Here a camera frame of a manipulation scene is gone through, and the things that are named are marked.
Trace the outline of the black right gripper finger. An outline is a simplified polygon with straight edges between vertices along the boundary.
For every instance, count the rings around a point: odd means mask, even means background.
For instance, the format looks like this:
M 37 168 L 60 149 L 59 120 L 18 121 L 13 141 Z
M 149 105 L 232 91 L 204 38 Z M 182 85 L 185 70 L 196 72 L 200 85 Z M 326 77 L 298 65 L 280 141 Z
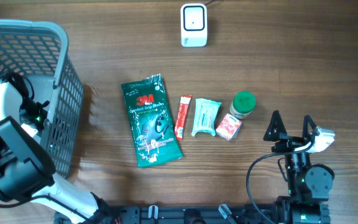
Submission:
M 263 137 L 264 141 L 281 141 L 287 138 L 287 131 L 280 116 L 279 110 L 272 113 L 268 128 Z
M 316 127 L 314 121 L 312 120 L 310 115 L 306 115 L 303 120 L 303 130 L 302 130 L 302 137 L 306 138 L 309 135 L 308 128 L 311 127 L 311 130 L 313 131 Z

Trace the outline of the green lid jar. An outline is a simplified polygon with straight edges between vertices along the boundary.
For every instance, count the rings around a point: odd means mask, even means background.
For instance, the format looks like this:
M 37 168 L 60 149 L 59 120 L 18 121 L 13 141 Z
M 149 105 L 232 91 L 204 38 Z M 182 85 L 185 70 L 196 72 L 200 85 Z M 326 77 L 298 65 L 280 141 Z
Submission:
M 256 98 L 249 91 L 240 91 L 230 105 L 230 114 L 237 119 L 244 119 L 251 114 L 256 106 Z

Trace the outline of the red white tissue pack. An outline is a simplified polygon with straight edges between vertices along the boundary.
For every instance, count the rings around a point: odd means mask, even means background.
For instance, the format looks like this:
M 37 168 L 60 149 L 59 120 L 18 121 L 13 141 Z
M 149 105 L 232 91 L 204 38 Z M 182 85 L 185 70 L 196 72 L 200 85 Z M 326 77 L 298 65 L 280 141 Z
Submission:
M 241 125 L 242 122 L 240 120 L 228 113 L 216 128 L 216 134 L 230 141 L 237 136 Z

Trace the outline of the light green wipes pack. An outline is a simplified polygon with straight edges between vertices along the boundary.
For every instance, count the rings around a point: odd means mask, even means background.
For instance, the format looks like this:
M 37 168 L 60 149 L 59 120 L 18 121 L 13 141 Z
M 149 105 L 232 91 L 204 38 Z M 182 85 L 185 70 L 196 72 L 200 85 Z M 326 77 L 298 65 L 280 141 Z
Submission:
M 204 98 L 197 98 L 195 101 L 195 117 L 191 135 L 195 137 L 197 133 L 210 133 L 215 136 L 214 123 L 221 103 Z

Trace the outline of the red coffee stick sachet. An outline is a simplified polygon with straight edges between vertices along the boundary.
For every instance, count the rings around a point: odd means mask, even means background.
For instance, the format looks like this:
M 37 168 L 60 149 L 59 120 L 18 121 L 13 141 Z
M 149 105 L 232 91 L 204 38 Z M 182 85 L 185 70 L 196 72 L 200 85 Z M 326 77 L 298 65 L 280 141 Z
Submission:
M 186 116 L 191 101 L 191 95 L 182 95 L 180 98 L 180 105 L 177 114 L 177 120 L 175 122 L 175 137 L 178 141 L 183 139 L 183 130 L 186 123 Z

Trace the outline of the green 3M gloves packet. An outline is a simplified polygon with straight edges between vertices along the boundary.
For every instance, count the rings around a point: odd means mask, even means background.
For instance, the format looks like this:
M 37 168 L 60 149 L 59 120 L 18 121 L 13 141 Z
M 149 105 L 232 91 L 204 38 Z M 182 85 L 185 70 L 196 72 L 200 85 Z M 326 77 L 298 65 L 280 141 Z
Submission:
M 121 85 L 139 168 L 183 157 L 160 74 Z

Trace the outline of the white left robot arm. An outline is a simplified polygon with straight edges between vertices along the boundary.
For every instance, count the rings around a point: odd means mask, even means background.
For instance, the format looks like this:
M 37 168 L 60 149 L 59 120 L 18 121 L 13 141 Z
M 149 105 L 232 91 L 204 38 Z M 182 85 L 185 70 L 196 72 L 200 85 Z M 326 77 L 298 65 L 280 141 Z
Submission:
M 58 175 L 52 158 L 35 140 L 47 126 L 49 102 L 36 102 L 34 96 L 27 77 L 6 72 L 0 79 L 0 208 L 32 202 L 71 223 L 115 223 L 117 212 Z

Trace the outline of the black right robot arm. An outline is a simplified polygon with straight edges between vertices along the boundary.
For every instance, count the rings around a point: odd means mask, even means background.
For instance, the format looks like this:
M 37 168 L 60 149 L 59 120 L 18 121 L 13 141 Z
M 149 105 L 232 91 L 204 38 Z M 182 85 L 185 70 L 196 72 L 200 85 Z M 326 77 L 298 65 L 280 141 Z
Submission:
M 322 152 L 334 142 L 331 129 L 315 125 L 306 115 L 302 136 L 290 136 L 283 124 L 279 111 L 272 118 L 264 136 L 272 141 L 273 153 L 284 156 L 285 168 L 282 174 L 288 185 L 288 196 L 279 196 L 268 217 L 274 223 L 316 223 L 331 222 L 328 205 L 329 191 L 333 187 L 334 171 L 326 165 L 310 162 L 310 155 Z

